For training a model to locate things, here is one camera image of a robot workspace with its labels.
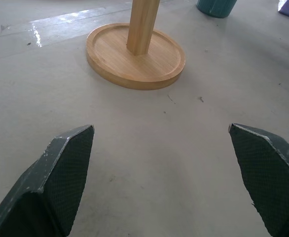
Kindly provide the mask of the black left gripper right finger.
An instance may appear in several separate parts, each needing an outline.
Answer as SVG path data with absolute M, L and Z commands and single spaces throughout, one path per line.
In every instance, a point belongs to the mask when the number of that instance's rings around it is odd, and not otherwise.
M 289 143 L 243 124 L 230 124 L 228 132 L 243 183 L 266 229 L 273 237 L 289 237 Z

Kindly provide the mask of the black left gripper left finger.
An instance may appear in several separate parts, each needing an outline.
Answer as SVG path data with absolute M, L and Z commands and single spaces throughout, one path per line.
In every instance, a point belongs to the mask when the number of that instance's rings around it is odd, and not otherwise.
M 0 203 L 0 237 L 67 237 L 86 184 L 95 129 L 55 136 Z

